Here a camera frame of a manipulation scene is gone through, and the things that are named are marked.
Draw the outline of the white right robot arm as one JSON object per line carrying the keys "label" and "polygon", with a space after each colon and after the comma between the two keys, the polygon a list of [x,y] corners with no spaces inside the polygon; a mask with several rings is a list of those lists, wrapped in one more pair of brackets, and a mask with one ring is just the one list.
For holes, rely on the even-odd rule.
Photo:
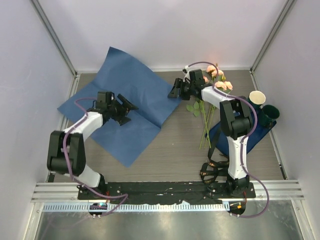
{"label": "white right robot arm", "polygon": [[[243,98],[231,96],[231,83],[216,75],[217,82],[211,84],[200,69],[183,70],[184,77],[176,78],[168,94],[169,98],[189,100],[192,96],[219,109],[220,127],[210,140],[208,162],[199,172],[206,185],[208,195],[227,193],[230,197],[245,197],[250,186],[247,170],[247,142],[249,134],[255,129],[252,119],[252,106]],[[228,160],[214,161],[213,152],[219,137],[224,134],[228,142]]]}

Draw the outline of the large blue wrapping paper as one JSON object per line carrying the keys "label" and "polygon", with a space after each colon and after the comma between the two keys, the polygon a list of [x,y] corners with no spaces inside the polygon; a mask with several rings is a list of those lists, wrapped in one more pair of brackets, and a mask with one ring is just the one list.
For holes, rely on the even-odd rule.
{"label": "large blue wrapping paper", "polygon": [[172,85],[130,54],[110,47],[94,80],[58,107],[75,123],[93,105],[98,92],[112,92],[129,122],[109,120],[91,138],[125,167],[130,167],[161,131],[180,104],[169,98]]}

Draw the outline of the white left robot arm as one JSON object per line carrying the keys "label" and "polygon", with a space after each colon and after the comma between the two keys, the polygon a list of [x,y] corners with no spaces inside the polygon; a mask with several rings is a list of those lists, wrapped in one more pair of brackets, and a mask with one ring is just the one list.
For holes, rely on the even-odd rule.
{"label": "white left robot arm", "polygon": [[83,97],[74,103],[84,114],[70,127],[50,134],[46,165],[49,171],[70,177],[100,200],[106,195],[107,184],[102,174],[88,166],[85,141],[110,119],[120,126],[129,123],[129,112],[139,108],[111,91],[99,91],[97,97]]}

